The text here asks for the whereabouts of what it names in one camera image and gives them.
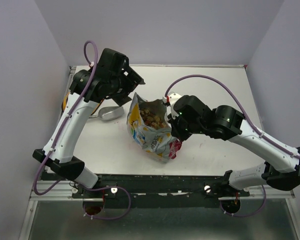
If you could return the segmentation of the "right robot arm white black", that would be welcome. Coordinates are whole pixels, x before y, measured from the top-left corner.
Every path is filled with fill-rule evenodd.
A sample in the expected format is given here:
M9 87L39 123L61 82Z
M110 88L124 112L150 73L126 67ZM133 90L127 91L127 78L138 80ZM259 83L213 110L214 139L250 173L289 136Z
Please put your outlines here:
M171 134L181 142L192 135L206 135L239 145L264 160L255 167L227 171L220 183L224 195L259 185L281 191L300 185L300 147L286 145L261 131L235 108L221 105L210 109L196 96L177 93L163 97L163 103L170 107Z

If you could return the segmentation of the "metal food scoop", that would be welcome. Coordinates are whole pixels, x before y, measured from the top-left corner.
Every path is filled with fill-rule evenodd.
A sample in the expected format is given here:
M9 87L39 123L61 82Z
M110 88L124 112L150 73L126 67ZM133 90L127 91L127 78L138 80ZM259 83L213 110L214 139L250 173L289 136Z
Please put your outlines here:
M97 115L89 116L89 119L100 119L103 122L109 122L122 117L124 113L125 110L122 106L107 106L102 107Z

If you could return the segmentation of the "pet food bag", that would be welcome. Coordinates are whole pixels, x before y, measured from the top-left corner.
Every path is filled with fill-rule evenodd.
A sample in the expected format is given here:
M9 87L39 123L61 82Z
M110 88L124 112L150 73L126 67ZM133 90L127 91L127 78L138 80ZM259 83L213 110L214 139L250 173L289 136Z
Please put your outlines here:
M156 130L146 126L140 116L139 108L141 107L163 109L167 127ZM172 136L172 129L167 122L167 107L162 100L147 101L135 93L127 114L126 125L127 131L133 140L152 159L167 163L177 157L177 152L181 149L182 143Z

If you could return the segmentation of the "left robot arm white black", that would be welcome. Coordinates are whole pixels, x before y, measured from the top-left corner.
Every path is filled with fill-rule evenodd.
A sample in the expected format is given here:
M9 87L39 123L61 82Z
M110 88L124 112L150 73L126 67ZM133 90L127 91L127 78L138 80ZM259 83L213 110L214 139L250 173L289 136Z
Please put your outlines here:
M97 197L101 191L98 176L74 156L76 143L89 116L102 100L112 99L123 106L131 101L129 94L144 83L130 67L126 55L105 48L95 66L73 76L57 128L49 142L42 149L36 149L32 156L60 177L83 185L89 197Z

